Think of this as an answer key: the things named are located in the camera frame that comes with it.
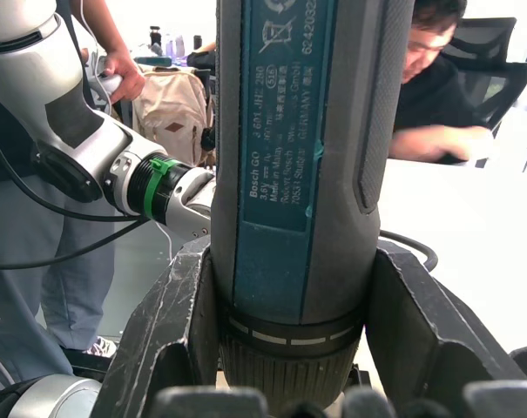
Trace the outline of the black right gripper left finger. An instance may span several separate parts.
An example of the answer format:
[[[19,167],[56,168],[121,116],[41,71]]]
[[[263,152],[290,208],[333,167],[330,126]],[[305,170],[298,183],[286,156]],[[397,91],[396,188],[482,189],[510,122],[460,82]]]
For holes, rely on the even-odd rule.
[[[147,417],[164,389],[212,386],[219,358],[210,239],[185,244],[127,322],[94,417]]]

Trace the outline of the standing person's bare hand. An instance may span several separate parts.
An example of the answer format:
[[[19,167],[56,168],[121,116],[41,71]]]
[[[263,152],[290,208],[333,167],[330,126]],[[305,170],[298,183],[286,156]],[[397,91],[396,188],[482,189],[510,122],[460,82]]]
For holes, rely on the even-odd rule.
[[[135,99],[145,85],[145,79],[128,51],[109,52],[105,59],[103,73],[106,76],[121,77],[118,88],[111,94],[111,102],[113,104],[121,99]]]

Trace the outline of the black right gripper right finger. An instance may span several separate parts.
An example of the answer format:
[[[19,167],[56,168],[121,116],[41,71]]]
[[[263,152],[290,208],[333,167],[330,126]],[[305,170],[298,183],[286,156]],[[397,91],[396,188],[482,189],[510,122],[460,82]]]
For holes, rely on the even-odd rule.
[[[459,415],[466,384],[526,377],[462,300],[388,241],[376,252],[365,326],[383,391],[398,411],[425,398]]]

